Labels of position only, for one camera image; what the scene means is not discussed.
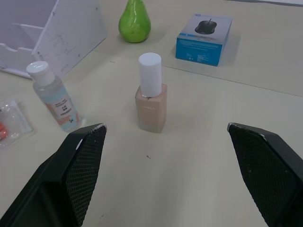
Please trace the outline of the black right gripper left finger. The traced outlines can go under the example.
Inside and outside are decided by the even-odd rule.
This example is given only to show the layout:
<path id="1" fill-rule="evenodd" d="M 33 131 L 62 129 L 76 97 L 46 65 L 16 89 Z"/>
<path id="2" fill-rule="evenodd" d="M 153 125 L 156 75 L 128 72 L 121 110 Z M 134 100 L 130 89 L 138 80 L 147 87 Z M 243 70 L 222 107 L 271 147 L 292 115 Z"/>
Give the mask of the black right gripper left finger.
<path id="1" fill-rule="evenodd" d="M 44 161 L 0 219 L 2 227 L 80 227 L 98 179 L 107 126 L 79 128 Z"/>

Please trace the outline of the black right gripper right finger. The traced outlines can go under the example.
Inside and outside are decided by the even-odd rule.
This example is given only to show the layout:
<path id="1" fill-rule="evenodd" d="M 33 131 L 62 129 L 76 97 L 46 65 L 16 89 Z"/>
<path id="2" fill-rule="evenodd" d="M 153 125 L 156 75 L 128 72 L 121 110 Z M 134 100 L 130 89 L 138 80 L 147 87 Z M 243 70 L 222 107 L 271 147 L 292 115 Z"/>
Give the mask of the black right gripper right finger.
<path id="1" fill-rule="evenodd" d="M 269 227 L 303 225 L 303 160 L 277 134 L 231 122 L 243 181 Z"/>

